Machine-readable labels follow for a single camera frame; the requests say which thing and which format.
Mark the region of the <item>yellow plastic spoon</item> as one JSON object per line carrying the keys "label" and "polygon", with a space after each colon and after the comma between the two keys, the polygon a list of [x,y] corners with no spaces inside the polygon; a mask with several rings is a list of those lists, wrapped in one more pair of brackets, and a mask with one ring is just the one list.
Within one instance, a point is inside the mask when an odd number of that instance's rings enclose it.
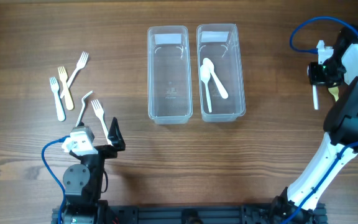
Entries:
{"label": "yellow plastic spoon", "polygon": [[328,91],[332,94],[335,101],[339,99],[339,88],[337,86],[328,88]]}

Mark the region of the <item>white thick-handled spoon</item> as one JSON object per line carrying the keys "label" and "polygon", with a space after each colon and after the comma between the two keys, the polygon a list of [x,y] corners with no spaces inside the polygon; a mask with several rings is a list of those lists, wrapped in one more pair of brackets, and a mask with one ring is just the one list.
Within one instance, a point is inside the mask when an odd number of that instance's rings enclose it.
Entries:
{"label": "white thick-handled spoon", "polygon": [[216,73],[214,71],[214,63],[209,58],[204,58],[203,65],[205,65],[207,67],[207,69],[209,70],[221,97],[223,99],[227,99],[229,96],[228,92],[226,91],[225,87],[223,86],[223,84],[221,83],[220,79],[218,78],[218,76],[216,75]]}

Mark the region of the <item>white thin spoon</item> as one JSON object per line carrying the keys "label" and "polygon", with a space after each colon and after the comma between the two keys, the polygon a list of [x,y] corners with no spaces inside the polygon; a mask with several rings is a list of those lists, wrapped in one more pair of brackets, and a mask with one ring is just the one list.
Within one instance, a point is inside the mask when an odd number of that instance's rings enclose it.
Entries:
{"label": "white thin spoon", "polygon": [[211,74],[210,74],[209,69],[206,65],[200,66],[200,72],[201,72],[201,81],[204,83],[204,87],[205,87],[208,111],[211,113],[212,106],[211,106],[211,97],[210,97],[209,86],[208,86],[208,83],[211,78]]}

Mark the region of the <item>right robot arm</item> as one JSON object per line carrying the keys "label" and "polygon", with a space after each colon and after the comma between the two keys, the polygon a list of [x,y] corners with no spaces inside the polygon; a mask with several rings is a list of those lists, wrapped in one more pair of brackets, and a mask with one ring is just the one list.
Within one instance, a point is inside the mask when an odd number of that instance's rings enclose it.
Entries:
{"label": "right robot arm", "polygon": [[319,198],[340,170],[358,155],[358,27],[345,25],[332,47],[319,41],[318,61],[308,65],[313,103],[318,106],[317,86],[347,88],[329,110],[323,124],[320,147],[305,170],[269,210],[270,223],[321,223]]}

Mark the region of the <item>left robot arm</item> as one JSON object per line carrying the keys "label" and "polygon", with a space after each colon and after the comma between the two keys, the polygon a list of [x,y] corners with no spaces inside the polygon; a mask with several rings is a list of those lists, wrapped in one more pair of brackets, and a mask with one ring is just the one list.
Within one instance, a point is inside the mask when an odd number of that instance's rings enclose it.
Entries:
{"label": "left robot arm", "polygon": [[67,168],[63,175],[65,201],[57,213],[56,223],[119,223],[118,216],[101,199],[103,181],[108,181],[104,164],[115,159],[126,144],[113,118],[108,131],[109,144],[94,146],[94,134],[89,126],[80,125],[71,130],[62,148],[80,162]]}

